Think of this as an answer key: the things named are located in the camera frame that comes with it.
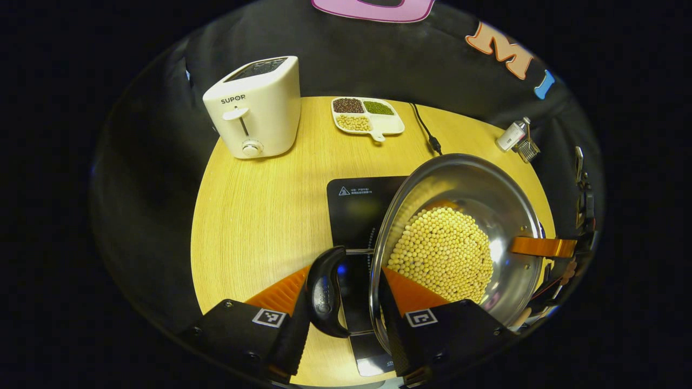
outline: small bottle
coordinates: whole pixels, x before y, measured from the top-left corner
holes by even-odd
[[[503,152],[506,152],[526,136],[527,126],[529,124],[531,124],[531,121],[526,116],[524,120],[517,120],[495,141],[495,144],[497,144]]]

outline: white toaster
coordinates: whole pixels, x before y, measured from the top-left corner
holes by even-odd
[[[209,88],[202,100],[235,158],[284,153],[295,141],[300,119],[298,57],[241,66]]]

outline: power cord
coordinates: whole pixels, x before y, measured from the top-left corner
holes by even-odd
[[[439,144],[439,141],[437,138],[435,138],[431,133],[430,130],[428,129],[428,126],[423,122],[423,119],[421,119],[421,114],[418,112],[418,107],[416,106],[415,103],[411,102],[411,107],[413,107],[413,110],[416,113],[416,118],[418,119],[418,122],[423,126],[423,128],[426,130],[426,133],[428,133],[428,143],[430,143],[430,146],[432,147],[433,150],[435,150],[439,155],[442,155],[442,146]]]

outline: pot handle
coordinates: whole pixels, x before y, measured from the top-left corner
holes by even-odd
[[[310,266],[305,282],[310,321],[321,332],[336,338],[349,336],[348,329],[338,319],[341,294],[337,269],[345,258],[344,246],[330,248]]]

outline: round wooden table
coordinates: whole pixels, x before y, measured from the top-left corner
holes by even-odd
[[[329,108],[332,98],[302,99],[295,144],[283,155],[239,160],[219,138],[192,222],[192,278],[203,313],[224,298],[247,300],[332,247],[328,182],[408,176],[436,155],[408,103],[388,100],[406,130],[377,144],[369,135],[336,128]],[[509,174],[531,201],[546,237],[555,237],[550,207],[533,168],[515,152],[502,152],[495,145],[502,129],[435,108],[419,106],[419,112],[443,153],[476,155]],[[350,386],[395,376],[389,372],[361,377],[349,340],[311,326],[291,383]]]

